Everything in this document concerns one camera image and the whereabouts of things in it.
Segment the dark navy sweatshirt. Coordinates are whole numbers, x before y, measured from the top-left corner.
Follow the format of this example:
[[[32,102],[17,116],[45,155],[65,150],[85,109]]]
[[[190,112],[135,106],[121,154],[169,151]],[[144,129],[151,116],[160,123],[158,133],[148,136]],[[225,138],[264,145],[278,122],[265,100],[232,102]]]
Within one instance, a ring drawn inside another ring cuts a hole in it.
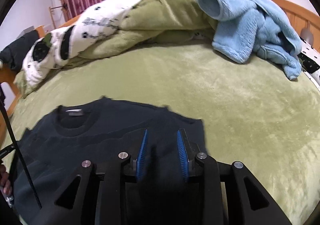
[[[10,168],[14,206],[27,224],[85,160],[95,164],[129,149],[136,130],[148,130],[143,177],[126,184],[126,224],[193,224],[203,218],[193,202],[200,196],[182,176],[177,132],[205,150],[203,123],[165,107],[101,98],[90,103],[59,106],[33,129],[24,131]]]

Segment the dark clothes on footboard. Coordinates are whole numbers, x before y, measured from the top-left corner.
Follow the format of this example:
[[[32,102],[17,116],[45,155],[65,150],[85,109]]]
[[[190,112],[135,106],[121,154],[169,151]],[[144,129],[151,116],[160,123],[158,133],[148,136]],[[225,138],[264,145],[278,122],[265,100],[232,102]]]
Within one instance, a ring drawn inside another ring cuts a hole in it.
[[[25,56],[39,38],[37,30],[33,30],[14,40],[1,51],[1,62],[19,73]]]

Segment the green plush bed sheet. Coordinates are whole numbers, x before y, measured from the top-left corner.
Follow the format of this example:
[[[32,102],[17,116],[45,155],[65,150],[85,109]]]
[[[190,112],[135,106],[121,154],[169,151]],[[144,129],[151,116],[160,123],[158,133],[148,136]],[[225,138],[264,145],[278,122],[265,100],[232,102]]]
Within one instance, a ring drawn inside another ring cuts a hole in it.
[[[202,119],[210,155],[242,161],[293,224],[319,202],[319,91],[305,75],[289,81],[256,56],[236,64],[201,42],[138,47],[57,72],[18,102],[14,133],[20,138],[58,105],[101,96]]]

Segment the green plush blanket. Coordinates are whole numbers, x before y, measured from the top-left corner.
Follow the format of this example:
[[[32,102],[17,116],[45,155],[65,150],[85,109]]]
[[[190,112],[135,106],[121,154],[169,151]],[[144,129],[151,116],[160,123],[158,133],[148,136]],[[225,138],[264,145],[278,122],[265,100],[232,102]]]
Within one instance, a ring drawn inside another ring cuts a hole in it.
[[[217,21],[203,12],[196,0],[141,0],[125,15],[114,34],[91,45],[60,69],[117,56],[143,42],[179,43],[194,38],[210,38],[216,26]],[[60,69],[50,70],[45,79]],[[35,88],[30,87],[25,81],[23,69],[15,79],[23,96],[38,89],[42,82]]]

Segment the light blue fleece garment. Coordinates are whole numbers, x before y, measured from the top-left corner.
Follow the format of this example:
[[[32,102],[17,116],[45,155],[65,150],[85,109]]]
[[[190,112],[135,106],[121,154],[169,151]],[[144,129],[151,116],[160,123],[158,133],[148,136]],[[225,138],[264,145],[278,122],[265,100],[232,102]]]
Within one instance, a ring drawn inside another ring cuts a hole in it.
[[[297,79],[302,66],[302,42],[287,15],[272,0],[196,0],[217,21],[212,46],[232,61],[245,63],[255,53],[282,66],[286,77]]]

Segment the white black patterned pillow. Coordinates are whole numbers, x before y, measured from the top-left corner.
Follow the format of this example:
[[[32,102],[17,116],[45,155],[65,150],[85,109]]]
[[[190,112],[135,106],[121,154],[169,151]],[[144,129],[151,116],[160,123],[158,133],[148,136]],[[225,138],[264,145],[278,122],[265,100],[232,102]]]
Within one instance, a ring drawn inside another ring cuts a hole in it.
[[[303,72],[313,82],[313,84],[319,89],[319,52],[314,49],[306,40],[301,38],[302,51],[298,54],[299,62],[302,65]]]

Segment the white black patterned quilt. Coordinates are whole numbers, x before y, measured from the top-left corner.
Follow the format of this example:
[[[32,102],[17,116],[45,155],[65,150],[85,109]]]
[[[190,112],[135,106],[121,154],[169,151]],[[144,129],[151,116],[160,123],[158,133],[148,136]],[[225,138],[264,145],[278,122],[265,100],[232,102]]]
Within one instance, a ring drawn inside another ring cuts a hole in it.
[[[27,84],[35,88],[50,70],[62,68],[91,45],[114,34],[140,1],[103,0],[88,7],[73,25],[57,28],[35,41],[22,64]]]

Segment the wooden bed frame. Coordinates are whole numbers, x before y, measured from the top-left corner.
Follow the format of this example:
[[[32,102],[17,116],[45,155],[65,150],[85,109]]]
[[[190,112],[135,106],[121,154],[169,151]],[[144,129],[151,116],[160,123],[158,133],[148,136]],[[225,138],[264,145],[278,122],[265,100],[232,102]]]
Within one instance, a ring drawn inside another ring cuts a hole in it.
[[[300,33],[301,30],[306,28],[313,34],[314,37],[316,37],[318,43],[316,42],[316,46],[313,47],[315,47],[319,51],[319,16],[314,14],[310,10],[287,0],[272,1],[285,11],[287,17],[290,20],[291,25],[295,28],[295,30],[298,33]],[[60,25],[58,28],[72,25],[77,21],[79,17],[80,15],[75,16],[74,18],[68,20],[66,23]],[[43,27],[43,25],[40,25],[37,28],[35,28],[35,30],[38,32],[39,37],[44,37],[46,34]],[[7,109],[7,114],[9,117],[12,116],[17,102],[21,97],[21,94],[18,91],[17,86],[14,84],[16,74],[17,73],[12,71],[8,65],[1,64],[1,83],[7,82],[15,96],[12,103],[9,103],[9,107]],[[5,127],[4,119],[1,116],[1,146],[5,141],[6,133],[7,128]]]

